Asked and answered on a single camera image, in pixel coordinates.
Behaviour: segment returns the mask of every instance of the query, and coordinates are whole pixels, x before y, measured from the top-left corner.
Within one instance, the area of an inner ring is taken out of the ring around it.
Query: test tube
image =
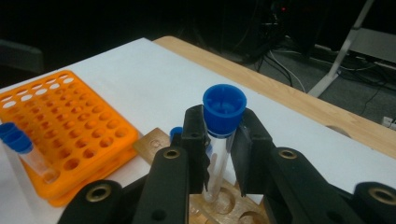
[[[245,94],[232,85],[215,85],[204,93],[204,120],[210,138],[206,155],[210,159],[210,165],[207,168],[207,190],[204,190],[203,195],[209,203],[215,202],[219,197],[234,133],[246,105]]]
[[[38,148],[23,131],[17,130],[6,135],[3,141],[9,148],[16,151],[20,158],[36,174],[41,176],[46,183],[50,184],[59,177],[59,173],[50,166]]]

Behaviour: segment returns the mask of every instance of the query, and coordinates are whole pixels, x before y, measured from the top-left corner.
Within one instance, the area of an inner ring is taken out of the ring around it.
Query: rack hole
[[[96,102],[94,100],[88,100],[87,103],[85,103],[86,106],[92,106],[95,104],[96,104]]]
[[[64,169],[66,171],[74,170],[78,167],[79,160],[78,159],[70,159],[64,164]]]
[[[46,132],[45,134],[44,134],[44,138],[52,138],[52,137],[54,137],[55,135],[57,135],[58,134],[58,131],[56,131],[56,130],[50,130],[50,131],[48,131],[48,132]]]
[[[11,98],[12,98],[12,96],[11,96],[11,95],[7,95],[7,96],[5,96],[5,97],[1,98],[1,102],[8,101],[8,100],[10,100]]]
[[[46,84],[51,84],[54,81],[55,81],[55,78],[47,79]]]
[[[78,83],[72,83],[69,85],[69,89],[74,89],[77,86],[78,86]]]
[[[114,129],[114,128],[117,128],[117,126],[119,126],[119,124],[120,124],[120,122],[118,120],[113,119],[113,120],[108,122],[107,128]]]
[[[77,138],[82,134],[82,130],[81,129],[75,129],[73,131],[70,132],[70,137],[72,138]]]
[[[92,112],[93,113],[100,113],[104,110],[105,108],[101,105],[97,105],[96,107],[93,108]]]
[[[23,89],[17,92],[17,95],[24,95],[27,92],[27,90]]]
[[[62,140],[62,139],[60,139],[60,138],[55,139],[55,140],[52,142],[52,145],[53,145],[54,147],[61,147],[63,144],[64,144],[64,140]]]
[[[79,113],[81,111],[82,111],[82,107],[81,106],[76,106],[76,107],[74,107],[72,109],[72,113],[75,113],[75,114],[77,114],[77,113]]]
[[[96,126],[96,124],[98,124],[98,121],[96,121],[94,119],[90,120],[87,123],[85,123],[85,128],[92,129],[92,128],[94,128]]]
[[[50,100],[50,96],[45,94],[40,99],[43,100],[43,101],[48,101],[48,100]]]
[[[88,99],[88,98],[90,98],[90,95],[89,95],[88,93],[82,94],[82,95],[79,97],[80,100],[86,100],[86,99]]]
[[[103,134],[105,134],[105,132],[106,132],[105,129],[96,129],[95,131],[93,131],[92,137],[94,138],[102,137]]]
[[[70,120],[70,121],[67,121],[65,124],[64,124],[64,127],[66,128],[66,129],[70,129],[70,128],[72,128],[73,126],[75,126],[76,125],[76,123],[73,121],[73,120]]]
[[[83,153],[82,156],[85,159],[89,159],[92,158],[94,155],[96,154],[96,151],[92,150],[92,149],[86,149]]]
[[[55,105],[55,101],[48,101],[46,105],[47,107],[52,107],[53,105]]]
[[[78,101],[71,100],[71,101],[66,103],[66,106],[73,106],[73,105],[76,105],[77,103],[78,103]]]
[[[34,105],[37,105],[37,102],[36,101],[31,101],[31,102],[28,102],[28,103],[26,103],[26,107],[32,107],[32,106],[34,106]]]
[[[68,100],[70,98],[72,98],[72,95],[70,95],[70,94],[65,94],[65,95],[61,96],[61,100]]]
[[[107,120],[111,118],[111,114],[109,112],[103,112],[100,116],[99,116],[99,120]]]
[[[41,110],[41,108],[35,107],[31,111],[32,111],[32,113],[36,114],[36,113],[40,112],[40,110]]]
[[[266,223],[264,217],[255,212],[246,212],[238,220],[238,224],[264,224]]]
[[[22,116],[22,115],[16,115],[16,116],[14,116],[14,120],[15,120],[15,121],[21,121],[21,120],[23,120],[23,118],[24,118],[24,116]]]
[[[80,120],[80,121],[86,120],[90,117],[90,115],[91,114],[89,114],[89,113],[84,113],[84,114],[78,116],[78,120]]]
[[[38,89],[40,89],[42,86],[43,86],[42,84],[38,83],[38,84],[35,84],[35,85],[32,87],[32,89],[33,89],[33,90],[38,90]]]
[[[74,94],[82,94],[84,92],[83,88],[77,88],[73,91]]]
[[[64,84],[72,82],[74,79],[72,77],[68,77],[67,79],[64,80]]]
[[[66,92],[65,89],[59,89],[59,90],[57,90],[55,93],[56,93],[56,94],[63,94],[64,92]]]
[[[56,117],[56,119],[59,121],[66,120],[67,118],[69,118],[68,114],[61,114],[58,117]]]
[[[57,113],[59,113],[61,111],[62,111],[62,108],[59,107],[59,106],[56,106],[55,108],[51,109],[51,112],[54,113],[54,114],[57,114]]]
[[[42,95],[42,94],[44,94],[46,92],[47,92],[47,89],[41,89],[41,90],[38,90],[35,94],[36,95]]]
[[[55,90],[55,89],[58,89],[60,86],[61,86],[61,85],[59,85],[58,83],[54,83],[54,84],[52,84],[52,85],[49,86],[49,89],[50,89],[50,90]]]
[[[235,197],[225,188],[220,189],[219,197],[214,202],[215,211],[219,214],[229,214],[235,207]]]
[[[76,147],[82,148],[82,147],[87,146],[89,143],[90,143],[90,139],[83,137],[83,138],[78,139],[78,141],[76,142]]]
[[[61,74],[58,76],[58,78],[65,79],[65,78],[67,78],[67,74]]]
[[[69,148],[64,148],[59,152],[59,158],[60,159],[65,159],[67,157],[70,156],[70,154],[72,154],[72,150]]]
[[[21,101],[22,101],[22,102],[28,101],[28,100],[30,100],[32,97],[33,97],[33,95],[31,95],[31,94],[24,95],[24,96],[21,97]]]
[[[110,147],[113,144],[113,139],[111,137],[104,137],[100,141],[100,147]]]
[[[52,123],[49,121],[45,121],[41,124],[41,128],[43,128],[44,130],[48,129],[50,126],[52,126]]]
[[[116,137],[125,137],[127,133],[128,133],[128,129],[126,129],[126,128],[117,129]]]

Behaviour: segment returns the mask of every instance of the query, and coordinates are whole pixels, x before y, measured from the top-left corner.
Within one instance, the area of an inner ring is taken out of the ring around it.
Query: test tube rack
[[[47,184],[22,161],[35,191],[52,206],[69,203],[136,155],[137,129],[72,71],[1,93],[0,108],[0,119],[15,122],[60,173]]]

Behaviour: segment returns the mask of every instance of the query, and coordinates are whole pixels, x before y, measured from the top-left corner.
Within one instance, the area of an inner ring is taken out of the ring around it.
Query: blue screw cap
[[[232,85],[219,84],[204,93],[204,120],[214,135],[233,133],[247,105],[245,94]]]
[[[171,130],[171,132],[169,133],[171,142],[173,140],[175,133],[183,133],[183,127],[175,127]]]
[[[20,154],[29,153],[33,149],[32,141],[23,131],[17,130],[16,132],[10,133],[3,141],[9,148]]]
[[[0,124],[0,139],[4,139],[8,134],[16,132],[17,126],[13,122],[7,122]]]

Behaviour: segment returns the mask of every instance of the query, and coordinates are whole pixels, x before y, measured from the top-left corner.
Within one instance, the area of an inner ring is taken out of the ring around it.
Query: cable
[[[292,73],[287,67],[285,67],[282,63],[280,63],[280,62],[275,58],[275,56],[274,56],[274,54],[273,54],[273,52],[272,52],[271,50],[270,50],[270,54],[271,54],[271,56],[273,57],[273,59],[274,59],[280,66],[282,66],[282,67],[283,67],[285,70],[287,70],[292,76],[294,76],[294,78],[297,79],[297,81],[299,82],[300,86],[303,88],[303,92],[306,92],[306,91],[305,91],[305,87],[304,87],[303,83],[301,82],[301,80],[300,80],[299,78],[297,78],[297,76],[294,75],[294,73]]]
[[[293,53],[293,54],[302,55],[300,52],[294,51],[294,50],[276,50],[276,52]],[[321,63],[332,64],[331,62],[328,62],[328,61],[325,61],[325,60],[321,60],[321,59],[317,59],[317,58],[313,58],[313,57],[310,57],[310,59],[313,60],[313,61],[321,62]],[[382,86],[383,88],[388,89],[390,91],[396,91],[396,89],[387,86],[389,84],[389,79],[392,79],[393,81],[396,81],[396,78],[394,78],[393,76],[389,75],[384,70],[384,68],[379,66],[379,64],[377,64],[377,63],[372,64],[370,66],[361,67],[361,68],[348,68],[348,67],[345,67],[345,66],[340,66],[340,68],[343,69],[343,70],[348,71],[348,73],[353,75],[353,77],[354,77],[354,78],[346,77],[345,73],[341,73],[340,77],[345,79],[345,80],[356,81],[356,82],[368,84],[368,85],[375,86],[375,87]],[[376,80],[376,81],[372,81],[371,79],[369,79],[367,77],[364,77],[363,75],[358,73],[358,72],[365,71],[365,70],[370,70],[370,72],[376,73],[376,74],[380,75],[382,78],[380,78],[379,80]]]
[[[363,113],[366,111],[367,104],[370,103],[370,102],[378,95],[379,90],[381,90],[381,88],[382,88],[382,86],[378,87],[378,89],[376,90],[376,92],[374,93],[374,95],[373,95],[372,97],[370,97],[370,99],[368,99],[368,100],[366,101],[366,103],[364,104],[363,110],[359,113],[359,116],[362,116],[362,115],[363,115]]]
[[[264,56],[267,57],[268,59],[270,59],[271,61],[273,61],[280,68],[284,69],[282,66],[280,66],[280,64],[276,63],[276,61],[274,59],[268,57],[267,55],[264,55]],[[285,72],[282,72],[279,68],[275,67],[273,64],[269,63],[268,61],[265,60],[265,62],[268,63],[273,68],[275,68],[280,74],[282,74],[288,80],[289,86],[293,87],[293,83],[291,81],[291,76],[287,70],[284,70]]]

